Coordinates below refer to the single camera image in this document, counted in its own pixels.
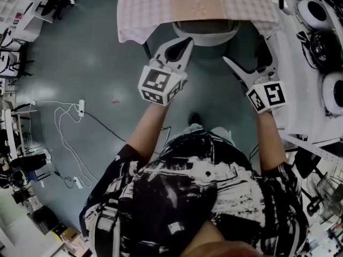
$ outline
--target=black cable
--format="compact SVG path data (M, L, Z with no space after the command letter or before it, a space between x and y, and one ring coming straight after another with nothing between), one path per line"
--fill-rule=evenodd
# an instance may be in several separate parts
M65 186L67 187L67 188L69 188L69 189L72 189L73 187L74 187L74 181L71 179L71 177L62 177L57 171L52 171L54 174L56 174L57 176L59 176L60 177L60 179L62 179L63 181L64 181L64 184L65 184ZM66 180L68 180L69 182L71 182L72 183L72 186L68 186L67 184L66 184Z
M255 151L255 153L250 157L250 163L251 163L251 159L258 153L259 149Z
M71 177L64 177L64 178L63 178L63 177L61 176L61 174L59 174L59 172L56 171L56 170L48 171L48 172L45 172L44 174L49 174L49 173L52 173L52 172L53 172L55 175L59 176L60 179L62 179L62 180L64 181L65 186L66 186L67 188L73 188L73 187L74 187L74 181L71 179ZM70 181L70 182L73 183L71 187L68 186L68 185L66 184L66 180L68 180L68 181Z
M84 114L87 114L89 116L91 116L94 120L96 120L100 125L102 125L106 130L108 130L110 133L112 133L115 137L117 137L118 139L122 140L123 142L126 142L126 140L122 139L121 137L119 137L115 132L113 132L112 130L110 130L108 127L106 127L102 122L100 122L100 120L98 120L95 116L89 114L88 112L84 112ZM162 127L161 130L164 131L164 130L167 130L167 129L171 129L172 127L171 126L167 126L167 127Z
M102 125L106 130L108 130L110 133L112 133L115 137L117 137L118 139L122 140L123 142L126 142L126 140L120 138L117 134L115 134L112 130L110 130L108 127L106 127L103 123L101 123L96 117L94 117L93 115L89 114L88 112L84 112L84 114L87 114L89 116L91 116L94 120L96 120L100 125Z
M249 163L251 163L251 159L256 155L256 153L258 153L258 150L251 156L251 154L253 153L253 151L258 147L258 144L256 145L255 148L252 149L252 151L249 154Z

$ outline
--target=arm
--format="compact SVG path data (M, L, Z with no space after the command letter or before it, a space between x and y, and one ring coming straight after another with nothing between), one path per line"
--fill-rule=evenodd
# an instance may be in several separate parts
M265 112L257 116L257 134L261 172L274 169L282 162L287 163L277 125L270 113Z
M169 106L151 103L127 144L148 162L154 153Z

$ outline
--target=black device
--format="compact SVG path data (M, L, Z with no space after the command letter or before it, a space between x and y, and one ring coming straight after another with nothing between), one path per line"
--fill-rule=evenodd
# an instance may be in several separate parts
M331 32L314 32L310 38L310 51L314 64L321 73L342 71L342 47Z

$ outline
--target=small object on floor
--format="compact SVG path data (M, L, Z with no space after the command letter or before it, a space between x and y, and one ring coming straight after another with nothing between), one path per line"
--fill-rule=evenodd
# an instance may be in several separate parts
M74 176L74 181L75 181L76 185L78 186L78 188L84 188L80 182L79 177Z
M192 125L192 124L198 124L201 125L202 124L202 118L200 116L200 114L196 113L196 112L192 112L189 117L188 117L188 125Z
M64 243L62 251L64 251L68 255L75 257L90 256L87 253L90 250L86 243L83 241L81 233L79 233L77 230L73 228L67 228L60 235L60 238Z

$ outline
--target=hand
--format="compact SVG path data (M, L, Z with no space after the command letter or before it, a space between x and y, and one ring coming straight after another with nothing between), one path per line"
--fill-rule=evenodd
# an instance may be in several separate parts
M8 164L2 166L3 171L9 170L9 169L10 169L10 166Z

